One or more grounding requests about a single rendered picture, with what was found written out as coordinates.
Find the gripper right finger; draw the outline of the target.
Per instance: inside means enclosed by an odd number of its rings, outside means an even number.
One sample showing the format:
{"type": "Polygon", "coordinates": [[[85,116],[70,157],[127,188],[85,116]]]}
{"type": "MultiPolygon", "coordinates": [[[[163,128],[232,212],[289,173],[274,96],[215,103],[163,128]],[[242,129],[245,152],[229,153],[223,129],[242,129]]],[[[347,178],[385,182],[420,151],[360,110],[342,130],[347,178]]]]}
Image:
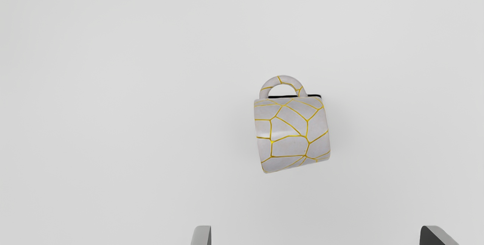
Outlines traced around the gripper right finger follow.
{"type": "Polygon", "coordinates": [[[439,226],[422,226],[419,245],[459,245],[439,226]]]}

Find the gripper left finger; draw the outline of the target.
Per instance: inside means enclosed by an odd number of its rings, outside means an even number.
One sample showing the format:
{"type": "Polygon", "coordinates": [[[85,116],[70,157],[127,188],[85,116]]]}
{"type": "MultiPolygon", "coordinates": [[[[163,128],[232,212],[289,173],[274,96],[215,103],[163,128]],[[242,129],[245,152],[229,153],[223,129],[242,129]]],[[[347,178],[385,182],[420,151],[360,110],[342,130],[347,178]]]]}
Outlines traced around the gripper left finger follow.
{"type": "Polygon", "coordinates": [[[200,225],[195,227],[191,245],[211,245],[211,226],[200,225]]]}

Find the white mug with gold cracks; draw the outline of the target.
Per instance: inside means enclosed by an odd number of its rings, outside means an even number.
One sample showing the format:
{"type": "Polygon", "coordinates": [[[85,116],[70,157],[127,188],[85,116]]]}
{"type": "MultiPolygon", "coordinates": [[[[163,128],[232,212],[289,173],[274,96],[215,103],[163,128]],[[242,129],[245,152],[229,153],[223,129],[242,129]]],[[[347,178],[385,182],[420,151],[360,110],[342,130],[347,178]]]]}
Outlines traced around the white mug with gold cracks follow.
{"type": "Polygon", "coordinates": [[[309,95],[290,76],[269,79],[254,100],[261,168],[273,173],[330,159],[326,110],[321,95],[309,95]]]}

